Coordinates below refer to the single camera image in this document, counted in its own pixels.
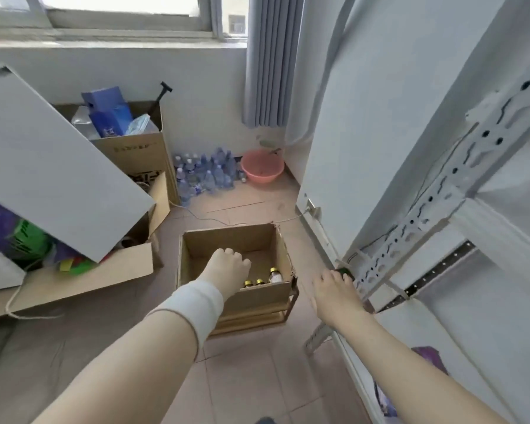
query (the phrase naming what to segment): hand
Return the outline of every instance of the hand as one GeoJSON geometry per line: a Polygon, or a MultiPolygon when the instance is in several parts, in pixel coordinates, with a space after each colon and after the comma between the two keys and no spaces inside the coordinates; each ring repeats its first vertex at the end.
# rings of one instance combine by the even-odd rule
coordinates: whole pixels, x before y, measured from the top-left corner
{"type": "Polygon", "coordinates": [[[314,278],[313,284],[314,309],[318,318],[328,326],[339,329],[343,322],[354,318],[357,312],[367,313],[352,279],[347,275],[342,278],[337,271],[325,270],[314,278]]]}
{"type": "Polygon", "coordinates": [[[234,253],[231,248],[226,248],[225,251],[219,248],[214,251],[198,278],[212,283],[226,302],[244,285],[250,267],[249,259],[242,260],[240,253],[234,253]]]}

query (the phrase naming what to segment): forearm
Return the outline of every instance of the forearm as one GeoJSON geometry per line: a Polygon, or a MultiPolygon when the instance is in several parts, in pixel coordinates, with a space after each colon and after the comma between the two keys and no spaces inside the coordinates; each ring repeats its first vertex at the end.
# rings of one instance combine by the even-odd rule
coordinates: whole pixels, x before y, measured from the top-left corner
{"type": "Polygon", "coordinates": [[[389,334],[362,309],[337,327],[407,424],[506,424],[453,378],[389,334]]]}
{"type": "Polygon", "coordinates": [[[92,360],[34,422],[159,424],[197,346],[183,317],[153,313],[92,360]]]}

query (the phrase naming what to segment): blue box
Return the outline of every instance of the blue box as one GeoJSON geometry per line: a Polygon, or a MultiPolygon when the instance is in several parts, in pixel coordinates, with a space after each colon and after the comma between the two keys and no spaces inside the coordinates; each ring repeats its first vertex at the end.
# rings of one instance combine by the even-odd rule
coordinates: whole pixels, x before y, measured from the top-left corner
{"type": "Polygon", "coordinates": [[[90,110],[90,120],[101,137],[125,135],[133,117],[118,86],[82,92],[81,95],[90,110]]]}

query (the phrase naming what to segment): white wristband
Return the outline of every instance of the white wristband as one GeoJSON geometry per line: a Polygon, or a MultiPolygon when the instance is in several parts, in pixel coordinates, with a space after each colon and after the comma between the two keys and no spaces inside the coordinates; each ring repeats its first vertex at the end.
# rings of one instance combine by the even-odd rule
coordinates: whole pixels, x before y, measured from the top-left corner
{"type": "Polygon", "coordinates": [[[148,315],[156,311],[171,311],[181,315],[193,327],[200,351],[223,310],[224,298],[220,291],[213,284],[197,279],[180,286],[148,315]]]}

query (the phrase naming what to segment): gray curtain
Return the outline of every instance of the gray curtain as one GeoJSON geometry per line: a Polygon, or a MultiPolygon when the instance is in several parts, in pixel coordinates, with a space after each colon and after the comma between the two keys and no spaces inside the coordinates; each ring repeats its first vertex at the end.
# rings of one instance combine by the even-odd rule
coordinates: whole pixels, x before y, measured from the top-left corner
{"type": "Polygon", "coordinates": [[[248,127],[288,120],[304,0],[249,0],[244,113],[248,127]]]}

